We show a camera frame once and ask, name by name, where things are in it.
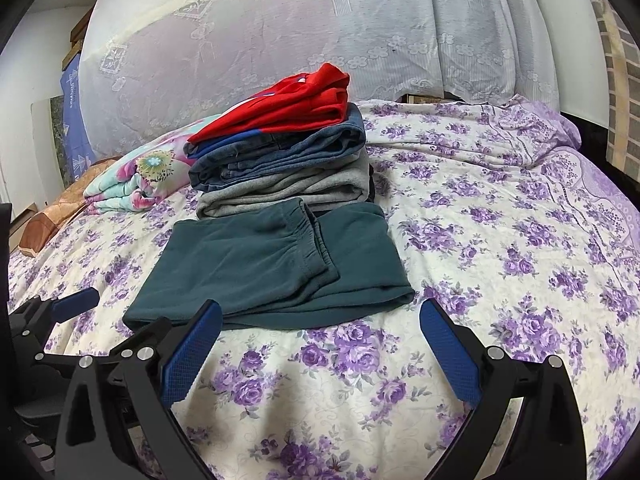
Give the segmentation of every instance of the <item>white lace curtain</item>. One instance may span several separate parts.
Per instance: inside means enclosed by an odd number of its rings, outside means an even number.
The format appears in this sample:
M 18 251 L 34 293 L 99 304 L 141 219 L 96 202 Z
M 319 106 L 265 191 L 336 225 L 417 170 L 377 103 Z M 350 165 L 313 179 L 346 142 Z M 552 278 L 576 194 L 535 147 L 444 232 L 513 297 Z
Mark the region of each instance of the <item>white lace curtain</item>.
M 325 61 L 350 73 L 352 100 L 558 106 L 535 0 L 98 0 L 79 70 L 87 135 L 98 157 L 124 154 Z

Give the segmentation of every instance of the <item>red clothing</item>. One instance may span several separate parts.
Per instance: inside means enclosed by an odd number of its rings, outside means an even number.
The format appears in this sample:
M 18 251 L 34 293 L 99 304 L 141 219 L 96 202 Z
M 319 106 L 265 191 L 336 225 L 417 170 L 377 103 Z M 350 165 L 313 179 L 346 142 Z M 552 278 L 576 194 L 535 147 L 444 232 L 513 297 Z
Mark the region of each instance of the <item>red clothing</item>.
M 195 144 L 247 130 L 305 132 L 341 123 L 347 115 L 348 84 L 349 74 L 324 63 L 316 72 L 286 77 L 232 106 L 188 141 Z

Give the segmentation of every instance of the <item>metal screw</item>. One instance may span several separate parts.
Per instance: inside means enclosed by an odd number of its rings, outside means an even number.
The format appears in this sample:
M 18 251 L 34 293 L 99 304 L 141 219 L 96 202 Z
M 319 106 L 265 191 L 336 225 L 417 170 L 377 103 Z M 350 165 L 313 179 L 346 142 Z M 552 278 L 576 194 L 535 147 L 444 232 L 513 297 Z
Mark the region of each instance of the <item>metal screw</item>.
M 487 355 L 496 361 L 499 361 L 504 357 L 504 351 L 502 348 L 498 348 L 497 346 L 491 346 L 486 351 Z
M 549 356 L 549 365 L 552 368 L 562 368 L 562 359 L 559 358 L 557 355 L 550 355 Z
M 78 361 L 78 364 L 80 365 L 81 368 L 87 368 L 91 366 L 91 363 L 93 362 L 94 362 L 93 357 L 91 357 L 90 355 L 84 355 L 80 358 L 80 360 Z
M 138 359 L 141 361 L 146 361 L 147 359 L 151 359 L 154 356 L 154 349 L 151 346 L 143 346 L 138 353 L 136 354 Z

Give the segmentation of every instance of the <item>teal pants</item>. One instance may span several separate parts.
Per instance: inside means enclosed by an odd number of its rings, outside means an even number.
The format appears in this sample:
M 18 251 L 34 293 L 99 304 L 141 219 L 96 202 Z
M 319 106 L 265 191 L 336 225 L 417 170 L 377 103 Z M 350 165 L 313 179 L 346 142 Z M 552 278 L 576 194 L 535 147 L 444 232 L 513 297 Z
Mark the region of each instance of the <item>teal pants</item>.
M 379 206 L 353 203 L 316 218 L 296 198 L 176 222 L 124 322 L 132 330 L 161 316 L 184 324 L 214 300 L 223 330 L 319 328 L 413 297 Z

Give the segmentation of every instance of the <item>floral bedsheet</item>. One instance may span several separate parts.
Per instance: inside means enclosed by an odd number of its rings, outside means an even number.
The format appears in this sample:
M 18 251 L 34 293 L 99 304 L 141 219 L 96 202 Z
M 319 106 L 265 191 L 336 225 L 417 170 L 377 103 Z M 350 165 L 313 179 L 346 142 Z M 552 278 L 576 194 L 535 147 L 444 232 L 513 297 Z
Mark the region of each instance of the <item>floral bedsheet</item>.
M 465 407 L 418 323 L 424 298 L 511 356 L 560 355 L 582 412 L 589 476 L 612 463 L 640 407 L 640 216 L 576 151 L 546 108 L 360 103 L 376 201 L 418 291 L 394 312 L 300 332 L 248 329 L 216 342 L 174 404 L 219 479 L 415 480 L 452 442 Z M 104 354 L 172 230 L 194 218 L 182 189 L 152 210 L 83 216 L 32 260 L 12 257 L 14 308 L 94 286 L 100 305 L 57 326 L 50 352 Z M 500 460 L 510 406 L 482 473 Z M 141 432 L 142 463 L 159 475 Z

